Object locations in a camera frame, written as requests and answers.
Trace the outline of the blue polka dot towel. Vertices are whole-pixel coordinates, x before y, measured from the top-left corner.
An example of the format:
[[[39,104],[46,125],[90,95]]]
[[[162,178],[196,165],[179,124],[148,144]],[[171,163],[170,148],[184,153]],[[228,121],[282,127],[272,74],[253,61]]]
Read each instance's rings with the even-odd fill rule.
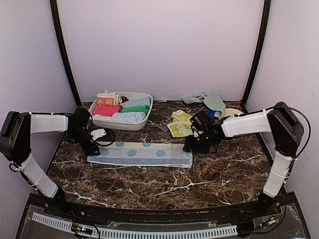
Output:
[[[115,142],[99,146],[100,154],[88,156],[89,163],[115,166],[191,168],[192,152],[183,151],[182,144]]]

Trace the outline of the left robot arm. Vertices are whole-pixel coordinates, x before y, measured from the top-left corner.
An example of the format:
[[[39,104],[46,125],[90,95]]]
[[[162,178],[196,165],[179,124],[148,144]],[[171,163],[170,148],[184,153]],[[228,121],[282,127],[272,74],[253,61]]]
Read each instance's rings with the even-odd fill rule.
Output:
[[[64,202],[64,191],[53,182],[36,161],[31,149],[31,137],[41,133],[65,133],[79,144],[87,156],[99,155],[98,144],[87,130],[90,113],[77,108],[74,113],[7,113],[0,131],[0,152],[43,196],[53,199],[51,209],[59,217],[70,213]]]

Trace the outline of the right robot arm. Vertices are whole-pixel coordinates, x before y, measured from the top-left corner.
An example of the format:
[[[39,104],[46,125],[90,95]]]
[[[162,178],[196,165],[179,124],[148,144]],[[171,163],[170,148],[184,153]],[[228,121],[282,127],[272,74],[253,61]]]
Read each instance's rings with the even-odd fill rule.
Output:
[[[311,137],[308,118],[285,102],[250,113],[211,119],[200,111],[190,119],[191,135],[185,138],[184,152],[215,153],[216,145],[227,139],[249,134],[270,134],[275,146],[268,178],[254,211],[265,216],[274,207],[274,199],[289,179],[294,163],[305,150]]]

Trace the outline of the orange bunny towel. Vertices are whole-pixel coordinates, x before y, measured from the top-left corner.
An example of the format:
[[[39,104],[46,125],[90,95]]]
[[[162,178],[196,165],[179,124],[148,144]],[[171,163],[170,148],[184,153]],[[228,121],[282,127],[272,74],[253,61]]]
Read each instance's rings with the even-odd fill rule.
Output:
[[[122,95],[117,93],[105,91],[97,94],[96,103],[98,106],[121,106],[122,102]]]

